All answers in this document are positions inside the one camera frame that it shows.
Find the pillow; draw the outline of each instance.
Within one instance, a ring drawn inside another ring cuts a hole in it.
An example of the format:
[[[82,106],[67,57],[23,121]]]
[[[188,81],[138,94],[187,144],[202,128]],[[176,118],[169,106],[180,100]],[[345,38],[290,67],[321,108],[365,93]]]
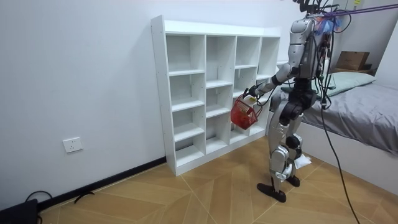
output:
[[[328,90],[328,96],[335,96],[354,87],[363,86],[377,80],[377,78],[374,78],[371,75],[359,72],[336,72],[332,73],[332,75],[329,87],[335,86],[336,88],[334,90]],[[315,80],[312,81],[312,89],[317,89],[315,87]]]

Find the white bookshelf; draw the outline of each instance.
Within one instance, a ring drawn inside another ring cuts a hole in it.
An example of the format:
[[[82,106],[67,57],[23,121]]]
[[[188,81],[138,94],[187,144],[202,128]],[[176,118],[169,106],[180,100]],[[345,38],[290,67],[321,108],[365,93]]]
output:
[[[232,124],[230,112],[246,88],[274,75],[279,28],[163,16],[151,27],[165,153],[176,175],[265,135],[269,104],[248,130]]]

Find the mattress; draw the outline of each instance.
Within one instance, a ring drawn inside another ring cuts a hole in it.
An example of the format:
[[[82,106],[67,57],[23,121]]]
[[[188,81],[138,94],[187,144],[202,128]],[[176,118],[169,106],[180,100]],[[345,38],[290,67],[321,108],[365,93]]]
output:
[[[323,112],[328,131],[398,155],[398,90],[368,84],[330,98]],[[303,122],[323,129],[317,101],[306,110]]]

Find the humanoid robot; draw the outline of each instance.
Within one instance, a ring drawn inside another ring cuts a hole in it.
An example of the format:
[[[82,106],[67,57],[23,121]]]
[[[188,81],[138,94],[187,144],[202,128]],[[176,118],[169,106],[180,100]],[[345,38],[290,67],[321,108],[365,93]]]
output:
[[[303,8],[309,7],[308,1],[304,7],[303,4],[300,4],[302,11]],[[271,99],[274,112],[269,126],[269,171],[272,185],[257,185],[261,192],[280,202],[286,201],[286,195],[280,189],[283,181],[286,180],[295,187],[300,186],[300,180],[295,176],[294,160],[302,155],[303,140],[296,130],[301,123],[303,112],[315,103],[317,97],[312,90],[311,81],[322,70],[319,60],[315,59],[324,54],[321,49],[330,48],[324,35],[314,34],[315,26],[316,21],[310,13],[304,19],[295,21],[290,30],[289,61],[268,81],[252,86],[248,91],[248,95],[259,98],[294,78],[295,84],[287,101],[281,102],[277,95]]]

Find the white wall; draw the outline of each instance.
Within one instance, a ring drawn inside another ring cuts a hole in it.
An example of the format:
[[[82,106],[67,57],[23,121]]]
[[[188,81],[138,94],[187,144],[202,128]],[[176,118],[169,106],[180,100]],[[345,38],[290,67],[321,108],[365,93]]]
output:
[[[390,42],[384,52],[380,67],[377,70],[377,84],[389,86],[398,89],[398,75],[396,72],[398,53],[398,23],[392,33]]]
[[[279,0],[0,1],[0,210],[164,156],[150,34],[159,14],[282,26],[279,60],[303,17]],[[66,155],[62,140],[76,136],[84,150]]]
[[[396,4],[398,0],[363,0],[363,8]],[[352,15],[350,27],[339,37],[338,50],[333,57],[335,64],[342,50],[370,52],[367,63],[372,68],[380,64],[383,53],[398,19],[398,9]]]

